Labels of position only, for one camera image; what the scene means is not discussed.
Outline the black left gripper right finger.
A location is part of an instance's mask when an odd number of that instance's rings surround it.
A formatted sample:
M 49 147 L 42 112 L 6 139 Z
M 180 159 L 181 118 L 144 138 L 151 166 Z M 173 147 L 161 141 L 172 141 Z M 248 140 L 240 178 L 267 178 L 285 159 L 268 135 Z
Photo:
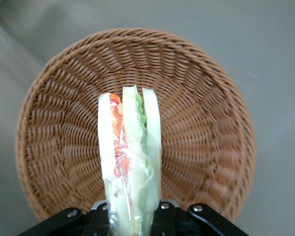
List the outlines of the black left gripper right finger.
M 154 213 L 151 236 L 246 236 L 243 230 L 203 203 L 187 210 L 177 201 L 162 199 Z

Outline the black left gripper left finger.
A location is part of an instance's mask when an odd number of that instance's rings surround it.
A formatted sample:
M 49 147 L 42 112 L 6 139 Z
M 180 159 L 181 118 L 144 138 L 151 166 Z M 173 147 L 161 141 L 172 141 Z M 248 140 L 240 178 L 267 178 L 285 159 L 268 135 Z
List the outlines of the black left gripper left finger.
M 66 208 L 54 216 L 20 233 L 21 236 L 110 236 L 107 201 L 93 204 L 84 214 L 76 207 Z

